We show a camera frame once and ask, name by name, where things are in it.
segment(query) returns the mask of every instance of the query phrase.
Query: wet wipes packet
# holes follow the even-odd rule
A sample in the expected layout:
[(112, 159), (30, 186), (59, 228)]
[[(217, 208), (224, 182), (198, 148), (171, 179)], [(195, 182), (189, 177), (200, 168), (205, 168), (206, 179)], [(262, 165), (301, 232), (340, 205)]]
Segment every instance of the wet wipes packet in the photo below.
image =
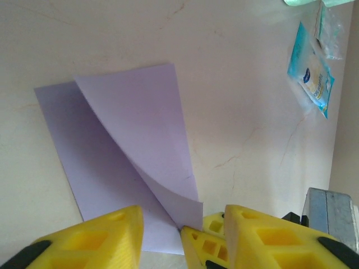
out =
[(300, 23), (287, 73), (328, 118), (328, 104), (334, 77), (311, 41), (309, 32)]

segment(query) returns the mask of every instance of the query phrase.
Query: paper sheet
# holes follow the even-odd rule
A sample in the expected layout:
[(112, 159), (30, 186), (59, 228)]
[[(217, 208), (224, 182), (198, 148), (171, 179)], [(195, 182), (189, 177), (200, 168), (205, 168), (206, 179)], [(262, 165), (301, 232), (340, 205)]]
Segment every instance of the paper sheet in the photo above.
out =
[(174, 66), (110, 76), (35, 89), (82, 217), (140, 205), (142, 249), (183, 254), (176, 226), (201, 229), (202, 203)]

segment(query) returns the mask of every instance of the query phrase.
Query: blue logo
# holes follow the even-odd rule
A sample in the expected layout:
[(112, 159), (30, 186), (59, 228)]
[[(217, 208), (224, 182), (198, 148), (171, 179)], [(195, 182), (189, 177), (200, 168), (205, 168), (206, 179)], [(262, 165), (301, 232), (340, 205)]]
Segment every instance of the blue logo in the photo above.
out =
[(310, 79), (310, 70), (309, 68), (307, 68), (307, 71), (305, 72), (305, 75), (304, 75), (304, 78), (303, 78), (303, 81), (304, 83), (307, 83)]

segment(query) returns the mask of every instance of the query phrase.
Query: plastic packet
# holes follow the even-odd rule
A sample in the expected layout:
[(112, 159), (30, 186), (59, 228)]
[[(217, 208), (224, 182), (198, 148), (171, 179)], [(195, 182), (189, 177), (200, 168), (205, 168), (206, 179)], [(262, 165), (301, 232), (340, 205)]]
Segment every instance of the plastic packet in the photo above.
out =
[(321, 2), (315, 23), (314, 37), (328, 59), (343, 59), (340, 42), (343, 39), (344, 27), (331, 9)]
[(299, 25), (287, 73), (328, 118), (328, 104), (334, 77), (302, 23)]

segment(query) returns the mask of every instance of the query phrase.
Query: clear plastic bag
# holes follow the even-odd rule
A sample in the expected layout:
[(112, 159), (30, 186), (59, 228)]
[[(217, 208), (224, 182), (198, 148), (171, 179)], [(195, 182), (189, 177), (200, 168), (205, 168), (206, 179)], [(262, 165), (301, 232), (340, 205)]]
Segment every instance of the clear plastic bag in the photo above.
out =
[(343, 34), (343, 24), (330, 8), (321, 3), (315, 24), (314, 37), (319, 41), (327, 59), (343, 59), (340, 45)]

